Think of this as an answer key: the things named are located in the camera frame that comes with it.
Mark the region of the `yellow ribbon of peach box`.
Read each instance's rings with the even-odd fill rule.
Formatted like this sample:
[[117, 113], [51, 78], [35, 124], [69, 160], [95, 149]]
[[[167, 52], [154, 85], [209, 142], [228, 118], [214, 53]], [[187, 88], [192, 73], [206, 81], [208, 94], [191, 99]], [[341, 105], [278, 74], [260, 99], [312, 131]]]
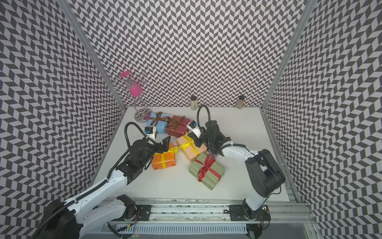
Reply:
[[179, 146], [180, 149], [184, 150], [188, 147], [191, 147], [193, 152], [195, 153], [195, 155], [199, 156], [200, 153], [197, 151], [196, 147], [195, 147], [195, 144], [194, 144], [194, 140], [189, 137], [187, 134], [184, 134], [183, 135], [183, 138], [187, 141], [186, 143], [183, 143]]

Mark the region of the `peach gift box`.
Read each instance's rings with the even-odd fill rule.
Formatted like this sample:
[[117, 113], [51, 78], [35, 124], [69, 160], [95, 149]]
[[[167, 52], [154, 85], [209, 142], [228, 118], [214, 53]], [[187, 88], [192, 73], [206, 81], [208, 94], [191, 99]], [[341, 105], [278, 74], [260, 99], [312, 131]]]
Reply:
[[[183, 138], [183, 136], [181, 137], [178, 137], [177, 138], [177, 145], [178, 147], [183, 144], [183, 143], [186, 143], [187, 141]], [[206, 147], [206, 145], [203, 143], [201, 146], [195, 146], [197, 151], [201, 154], [201, 153], [206, 153], [208, 148]], [[182, 150], [182, 152], [184, 153], [184, 155], [186, 156], [186, 158], [188, 159], [189, 162], [194, 162], [198, 156], [195, 155], [195, 153], [193, 152], [192, 148], [191, 147], [188, 147], [184, 150]]]

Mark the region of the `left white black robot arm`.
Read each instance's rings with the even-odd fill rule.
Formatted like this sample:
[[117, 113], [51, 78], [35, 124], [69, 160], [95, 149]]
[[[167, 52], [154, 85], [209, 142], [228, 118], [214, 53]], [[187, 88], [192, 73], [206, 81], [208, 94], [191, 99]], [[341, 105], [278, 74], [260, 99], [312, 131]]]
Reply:
[[170, 137], [164, 138], [161, 143], [145, 138], [129, 144], [104, 180], [63, 202], [55, 200], [50, 203], [44, 209], [43, 219], [32, 238], [80, 239], [114, 219], [136, 219], [135, 202], [125, 194], [107, 205], [99, 207], [98, 204], [132, 183], [148, 168], [155, 153], [169, 150], [169, 144]]

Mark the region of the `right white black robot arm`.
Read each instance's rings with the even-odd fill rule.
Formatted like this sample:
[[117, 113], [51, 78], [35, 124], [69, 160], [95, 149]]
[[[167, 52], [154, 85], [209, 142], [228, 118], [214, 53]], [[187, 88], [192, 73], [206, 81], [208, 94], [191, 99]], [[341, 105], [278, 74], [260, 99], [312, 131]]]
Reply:
[[220, 132], [215, 120], [209, 120], [205, 127], [200, 127], [192, 120], [187, 128], [190, 130], [188, 136], [196, 146], [205, 144], [213, 155], [230, 157], [246, 166], [253, 189], [239, 209], [229, 210], [230, 215], [239, 218], [242, 214], [243, 218], [249, 221], [268, 220], [269, 209], [265, 202], [274, 191], [281, 190], [286, 181], [284, 173], [270, 151], [267, 149], [253, 151], [244, 144], [234, 143]]

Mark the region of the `red gift box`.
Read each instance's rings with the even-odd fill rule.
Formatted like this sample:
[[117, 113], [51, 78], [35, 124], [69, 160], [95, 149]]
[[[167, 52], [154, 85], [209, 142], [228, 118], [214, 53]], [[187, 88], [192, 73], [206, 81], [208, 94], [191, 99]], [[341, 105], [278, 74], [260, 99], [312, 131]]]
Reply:
[[185, 116], [173, 116], [165, 129], [165, 133], [170, 136], [181, 137], [189, 131], [187, 125], [190, 122], [191, 120]]

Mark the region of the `blue gift box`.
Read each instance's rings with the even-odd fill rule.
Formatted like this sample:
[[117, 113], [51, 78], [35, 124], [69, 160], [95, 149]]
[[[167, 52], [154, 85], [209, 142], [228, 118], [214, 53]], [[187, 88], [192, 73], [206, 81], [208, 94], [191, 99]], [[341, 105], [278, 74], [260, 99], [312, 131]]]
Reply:
[[170, 116], [162, 112], [152, 113], [148, 119], [146, 126], [155, 126], [159, 134], [167, 134], [165, 129], [170, 122]]

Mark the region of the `brown ribbon on blue box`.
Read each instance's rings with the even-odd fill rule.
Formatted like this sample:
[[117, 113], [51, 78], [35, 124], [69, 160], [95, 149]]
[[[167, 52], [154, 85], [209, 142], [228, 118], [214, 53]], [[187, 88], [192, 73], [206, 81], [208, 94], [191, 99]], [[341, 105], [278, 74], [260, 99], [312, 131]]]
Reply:
[[159, 121], [164, 121], [164, 122], [169, 123], [171, 118], [167, 117], [167, 116], [162, 116], [162, 114], [163, 114], [162, 112], [158, 112], [158, 113], [155, 113], [154, 117], [150, 117], [149, 118], [149, 120], [151, 120], [150, 125], [151, 126], [157, 126]]

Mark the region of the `green gift box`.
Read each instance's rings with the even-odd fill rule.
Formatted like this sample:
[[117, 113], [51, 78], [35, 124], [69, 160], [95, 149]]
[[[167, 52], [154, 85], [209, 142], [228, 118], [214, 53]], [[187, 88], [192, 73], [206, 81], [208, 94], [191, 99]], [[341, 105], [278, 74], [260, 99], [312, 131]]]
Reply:
[[213, 190], [223, 177], [225, 168], [210, 154], [201, 153], [189, 166], [189, 173], [199, 183]]

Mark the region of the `red ribbon on green box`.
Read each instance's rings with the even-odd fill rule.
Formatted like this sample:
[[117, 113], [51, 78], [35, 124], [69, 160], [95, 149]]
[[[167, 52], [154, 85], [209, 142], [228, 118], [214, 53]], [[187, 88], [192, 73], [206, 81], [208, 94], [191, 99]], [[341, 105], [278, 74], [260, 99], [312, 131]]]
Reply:
[[211, 168], [211, 166], [213, 166], [213, 164], [216, 162], [216, 159], [211, 157], [211, 155], [206, 156], [204, 163], [197, 159], [195, 160], [195, 162], [202, 165], [202, 168], [198, 171], [198, 182], [202, 181], [202, 179], [206, 176], [208, 171], [210, 171], [215, 177], [217, 177], [218, 180], [221, 179], [221, 175]]

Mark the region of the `light spice jar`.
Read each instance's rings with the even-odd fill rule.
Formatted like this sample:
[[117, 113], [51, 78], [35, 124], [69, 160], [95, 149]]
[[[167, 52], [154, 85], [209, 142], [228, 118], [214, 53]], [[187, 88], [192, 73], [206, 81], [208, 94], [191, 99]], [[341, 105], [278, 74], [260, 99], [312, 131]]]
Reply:
[[198, 106], [198, 99], [197, 99], [197, 97], [195, 95], [192, 95], [190, 97], [190, 107], [191, 107], [192, 110], [196, 110], [199, 107]]

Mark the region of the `brown spice jar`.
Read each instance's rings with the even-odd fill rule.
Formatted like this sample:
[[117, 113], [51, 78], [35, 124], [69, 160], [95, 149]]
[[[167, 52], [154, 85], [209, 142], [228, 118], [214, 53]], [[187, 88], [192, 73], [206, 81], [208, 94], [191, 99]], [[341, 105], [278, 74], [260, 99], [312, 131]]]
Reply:
[[238, 97], [237, 104], [236, 104], [236, 107], [237, 107], [238, 109], [242, 109], [242, 108], [243, 108], [243, 106], [244, 106], [244, 100], [245, 100], [245, 97], [244, 97], [243, 95], [240, 95], [240, 96]]

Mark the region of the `silver pink jewelry stand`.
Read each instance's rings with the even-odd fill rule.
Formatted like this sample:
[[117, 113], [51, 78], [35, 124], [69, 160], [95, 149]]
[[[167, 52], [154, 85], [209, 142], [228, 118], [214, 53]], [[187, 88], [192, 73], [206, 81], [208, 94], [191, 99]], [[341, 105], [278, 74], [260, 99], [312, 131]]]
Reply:
[[140, 102], [140, 100], [142, 100], [143, 89], [139, 81], [135, 81], [133, 79], [131, 71], [123, 71], [117, 77], [112, 78], [111, 82], [115, 91], [117, 91], [118, 89], [123, 89], [125, 92], [129, 93], [134, 98], [134, 119], [138, 123], [146, 123], [149, 120], [153, 111], [148, 107], [142, 107], [140, 109], [137, 108], [137, 104]]

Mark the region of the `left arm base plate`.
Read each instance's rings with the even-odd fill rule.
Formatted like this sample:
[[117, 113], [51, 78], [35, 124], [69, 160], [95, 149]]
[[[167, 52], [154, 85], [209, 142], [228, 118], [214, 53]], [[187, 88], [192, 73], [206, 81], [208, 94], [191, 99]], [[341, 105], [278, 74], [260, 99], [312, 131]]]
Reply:
[[135, 222], [135, 221], [148, 221], [151, 214], [152, 205], [134, 205], [127, 206], [121, 221]]

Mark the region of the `aluminium front rail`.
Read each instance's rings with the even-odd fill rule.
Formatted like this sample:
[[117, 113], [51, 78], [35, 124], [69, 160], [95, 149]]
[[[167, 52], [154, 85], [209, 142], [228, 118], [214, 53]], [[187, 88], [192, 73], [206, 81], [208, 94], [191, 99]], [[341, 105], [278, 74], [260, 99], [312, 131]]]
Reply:
[[[144, 199], [134, 198], [137, 205], [150, 205], [148, 223], [254, 223], [241, 213], [242, 202], [237, 200]], [[315, 223], [305, 203], [267, 201], [271, 223]]]

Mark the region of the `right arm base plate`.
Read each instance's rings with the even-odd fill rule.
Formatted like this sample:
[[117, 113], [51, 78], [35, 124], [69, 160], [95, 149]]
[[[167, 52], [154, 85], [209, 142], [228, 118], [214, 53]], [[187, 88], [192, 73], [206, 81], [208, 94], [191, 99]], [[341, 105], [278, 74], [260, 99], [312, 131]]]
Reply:
[[261, 205], [257, 210], [252, 210], [245, 205], [229, 205], [231, 221], [270, 221], [271, 215], [267, 205]]

